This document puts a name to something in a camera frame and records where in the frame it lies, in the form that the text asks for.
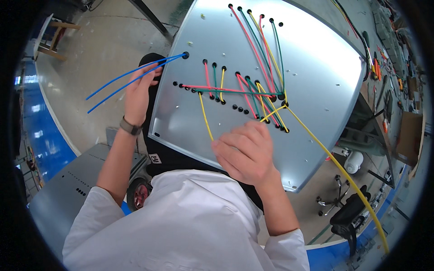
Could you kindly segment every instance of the wheel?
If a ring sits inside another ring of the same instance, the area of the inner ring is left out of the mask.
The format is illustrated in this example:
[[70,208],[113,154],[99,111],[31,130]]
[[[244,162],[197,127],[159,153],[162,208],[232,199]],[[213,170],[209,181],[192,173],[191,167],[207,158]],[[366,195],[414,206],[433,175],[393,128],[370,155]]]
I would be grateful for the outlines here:
[[131,212],[143,207],[146,198],[152,191],[152,186],[145,178],[135,178],[127,189],[127,205]]

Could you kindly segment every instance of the perforated metal sheet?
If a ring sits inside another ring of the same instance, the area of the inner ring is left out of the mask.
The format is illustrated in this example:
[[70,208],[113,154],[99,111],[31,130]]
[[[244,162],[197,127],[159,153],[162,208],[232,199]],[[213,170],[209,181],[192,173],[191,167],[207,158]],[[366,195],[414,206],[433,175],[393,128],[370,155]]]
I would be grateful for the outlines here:
[[[282,49],[289,107],[330,150],[355,105],[365,64],[361,62],[357,52],[337,33],[308,13],[281,0],[194,2],[169,54],[174,56],[187,51],[190,56],[188,59],[177,59],[166,65],[149,136],[192,158],[221,168],[210,148],[210,137],[198,94],[174,86],[173,82],[206,85],[202,60],[207,59],[212,86],[214,76],[211,64],[216,62],[218,87],[221,67],[224,65],[227,67],[224,88],[240,90],[234,74],[235,71],[239,71],[243,77],[249,75],[252,81],[260,80],[262,86],[268,90],[252,47],[236,17],[231,16],[229,3],[233,4],[235,12],[254,43],[246,21],[237,7],[242,6],[259,40],[260,34],[247,10],[253,11],[256,20],[259,20],[261,13],[265,15],[262,20],[263,31],[279,64],[277,42],[269,22],[269,18],[274,19]],[[256,50],[263,62],[262,53],[257,46]],[[273,75],[279,84],[275,69]],[[243,95],[224,93],[223,97],[226,105],[210,100],[206,92],[203,95],[208,123],[214,138],[254,119],[252,113],[245,115],[232,109],[233,104],[249,109]],[[281,106],[281,101],[277,100],[274,104],[277,108]],[[268,125],[274,141],[274,163],[281,172],[283,187],[298,192],[316,172],[326,155],[311,141],[308,133],[288,110],[280,111],[280,115],[290,133],[276,129],[273,122]]]
[[[29,204],[33,220],[59,260],[62,260],[65,238],[89,190],[96,185],[109,150],[109,146],[97,144],[74,159],[47,182]],[[145,161],[146,156],[134,153],[132,174]]]

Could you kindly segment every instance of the hand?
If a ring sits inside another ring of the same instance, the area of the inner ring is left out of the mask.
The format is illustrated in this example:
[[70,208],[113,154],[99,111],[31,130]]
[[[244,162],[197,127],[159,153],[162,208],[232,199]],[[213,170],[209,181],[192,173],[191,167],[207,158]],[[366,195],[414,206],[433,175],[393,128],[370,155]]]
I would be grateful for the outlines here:
[[217,161],[237,181],[261,189],[282,186],[273,164],[273,141],[264,123],[247,122],[211,143]]
[[[158,66],[158,63],[154,63],[135,71],[128,82],[131,82],[156,66]],[[126,87],[125,120],[129,124],[141,126],[145,122],[146,111],[148,110],[149,105],[148,89],[149,86],[158,84],[158,81],[154,80],[154,78],[160,76],[162,71],[163,68],[159,67]]]

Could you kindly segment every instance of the left hand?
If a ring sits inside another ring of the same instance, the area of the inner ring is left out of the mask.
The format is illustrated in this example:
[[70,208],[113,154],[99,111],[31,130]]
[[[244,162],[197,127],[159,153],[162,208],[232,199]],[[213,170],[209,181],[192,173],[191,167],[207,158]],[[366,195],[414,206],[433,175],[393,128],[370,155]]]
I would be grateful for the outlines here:
[[[128,82],[131,82],[156,66],[158,66],[158,63],[154,63],[135,71]],[[162,71],[163,68],[159,67],[126,87],[125,120],[129,124],[141,126],[145,122],[146,111],[148,110],[149,105],[148,89],[149,86],[158,84],[158,81],[154,80],[154,78],[160,76]]]

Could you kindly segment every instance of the wristwatch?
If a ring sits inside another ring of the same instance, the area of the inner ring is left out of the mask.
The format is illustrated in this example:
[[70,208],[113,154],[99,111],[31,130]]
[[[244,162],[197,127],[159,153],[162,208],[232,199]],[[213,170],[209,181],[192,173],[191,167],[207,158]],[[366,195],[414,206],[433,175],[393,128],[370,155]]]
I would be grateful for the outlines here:
[[119,126],[124,129],[125,131],[127,131],[128,133],[132,134],[133,136],[138,136],[141,133],[141,130],[143,129],[142,126],[135,126],[132,124],[129,124],[126,120],[125,120],[125,116],[122,117],[121,123],[119,123]]

